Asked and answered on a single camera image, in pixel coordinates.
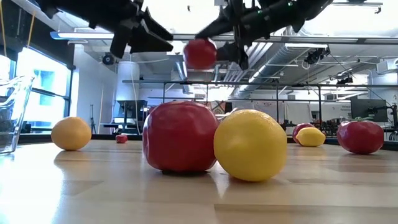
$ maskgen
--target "wooden table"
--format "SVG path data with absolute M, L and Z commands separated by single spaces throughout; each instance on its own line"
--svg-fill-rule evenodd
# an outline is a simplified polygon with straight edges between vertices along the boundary
M 141 142 L 92 141 L 80 152 L 21 146 L 0 157 L 0 223 L 384 224 L 398 222 L 398 153 L 354 156 L 289 145 L 265 183 L 172 177 L 149 167 Z

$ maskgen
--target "wall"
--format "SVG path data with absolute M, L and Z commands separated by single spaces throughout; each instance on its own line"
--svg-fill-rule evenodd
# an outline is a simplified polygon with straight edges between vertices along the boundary
M 102 91 L 101 123 L 112 121 L 112 105 L 117 75 L 85 53 L 82 45 L 75 46 L 74 65 L 76 70 L 73 76 L 71 114 L 76 114 L 90 125 L 90 105 L 93 105 L 93 117 L 98 130 Z M 109 129 L 100 126 L 99 133 L 109 134 Z

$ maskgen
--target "small red object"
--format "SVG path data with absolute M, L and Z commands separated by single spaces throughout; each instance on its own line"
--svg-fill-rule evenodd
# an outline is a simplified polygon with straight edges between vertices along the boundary
M 190 40 L 183 50 L 183 57 L 189 67 L 209 69 L 217 61 L 217 48 L 207 39 Z
M 299 131 L 301 130 L 301 129 L 303 129 L 303 128 L 309 128 L 309 127 L 311 127 L 311 128 L 314 128 L 314 125 L 312 125 L 312 124 L 310 124 L 310 123 L 302 123 L 302 124 L 298 124 L 296 127 L 294 127 L 294 130 L 293 130 L 293 140 L 297 143 L 297 144 L 300 144 L 300 141 L 299 140 L 297 140 L 297 138 L 296 138 L 296 135 L 299 133 Z
M 142 133 L 143 153 L 153 168 L 199 172 L 216 162 L 213 141 L 216 116 L 205 105 L 173 101 L 156 107 Z
M 119 134 L 116 136 L 116 143 L 125 143 L 127 141 L 127 136 L 125 134 Z
M 340 146 L 354 154 L 370 154 L 384 144 L 384 131 L 373 121 L 351 121 L 342 123 L 337 130 Z

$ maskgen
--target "computer screen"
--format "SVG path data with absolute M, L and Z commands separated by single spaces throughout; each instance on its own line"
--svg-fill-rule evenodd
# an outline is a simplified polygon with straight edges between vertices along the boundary
M 352 99 L 351 117 L 372 117 L 374 122 L 388 122 L 385 100 Z

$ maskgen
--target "ceiling light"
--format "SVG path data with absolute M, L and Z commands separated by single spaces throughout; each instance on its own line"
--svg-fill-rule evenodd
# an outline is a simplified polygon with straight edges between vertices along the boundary
M 50 35 L 55 40 L 65 39 L 113 39 L 112 33 L 95 33 L 95 32 L 50 32 Z
M 327 48 L 327 44 L 295 44 L 295 43 L 286 43 L 286 47 L 306 47 L 306 48 Z

